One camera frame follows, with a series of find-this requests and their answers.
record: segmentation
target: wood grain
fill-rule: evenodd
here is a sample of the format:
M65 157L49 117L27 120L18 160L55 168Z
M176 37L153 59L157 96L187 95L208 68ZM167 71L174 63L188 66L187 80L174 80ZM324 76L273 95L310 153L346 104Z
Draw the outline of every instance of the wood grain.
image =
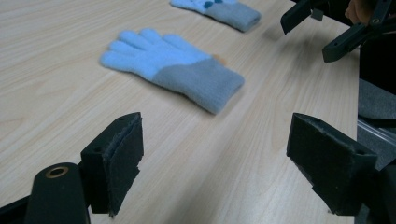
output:
M120 213L92 223L353 223L328 213L286 157L293 112L356 137L359 53L324 63L347 27L293 3L241 1L262 14L247 33L168 1L0 1L0 206L30 194L42 169L79 162L111 121L141 112L145 156ZM98 63L122 30L178 34L246 83L216 116L134 74Z

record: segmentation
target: knitted glove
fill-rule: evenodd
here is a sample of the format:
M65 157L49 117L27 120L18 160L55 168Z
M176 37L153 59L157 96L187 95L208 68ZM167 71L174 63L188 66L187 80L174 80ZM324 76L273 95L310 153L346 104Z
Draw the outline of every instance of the knitted glove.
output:
M262 17L260 12L237 0L171 0L170 4L199 12L242 32L249 30Z
M160 36L152 29L139 34L121 32L100 63L182 93L213 114L219 113L245 82L179 35Z

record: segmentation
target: light blue glove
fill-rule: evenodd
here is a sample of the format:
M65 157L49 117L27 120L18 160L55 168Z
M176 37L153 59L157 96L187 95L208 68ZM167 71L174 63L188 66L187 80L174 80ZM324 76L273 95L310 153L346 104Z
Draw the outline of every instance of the light blue glove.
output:
M248 31L262 17L260 12L237 0L171 0L170 4L199 12L242 32Z
M121 32L100 63L182 93L213 114L219 113L245 82L179 35L160 36L152 29L139 34Z

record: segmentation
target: gray glove cuff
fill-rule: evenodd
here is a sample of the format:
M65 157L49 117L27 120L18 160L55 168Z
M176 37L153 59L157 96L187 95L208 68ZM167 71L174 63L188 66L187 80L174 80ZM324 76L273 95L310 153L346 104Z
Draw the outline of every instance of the gray glove cuff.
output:
M245 80L211 58L189 65L165 67L152 82L180 92L212 114L217 114Z
M215 3L207 9L205 14L242 32L248 31L262 17L260 12L239 2L235 4Z

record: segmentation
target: table surface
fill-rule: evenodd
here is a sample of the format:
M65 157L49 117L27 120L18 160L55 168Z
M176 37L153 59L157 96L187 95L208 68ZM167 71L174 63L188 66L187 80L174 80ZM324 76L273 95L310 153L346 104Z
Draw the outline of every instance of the table surface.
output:
M245 0L247 33L168 1L0 2L0 206L35 175L80 151L114 119L141 112L145 156L114 219L92 223L353 223L326 204L286 156L293 112L356 139L359 54L321 49L347 27L324 18L284 35L288 0ZM219 55L245 85L217 115L98 62L122 30L178 34Z

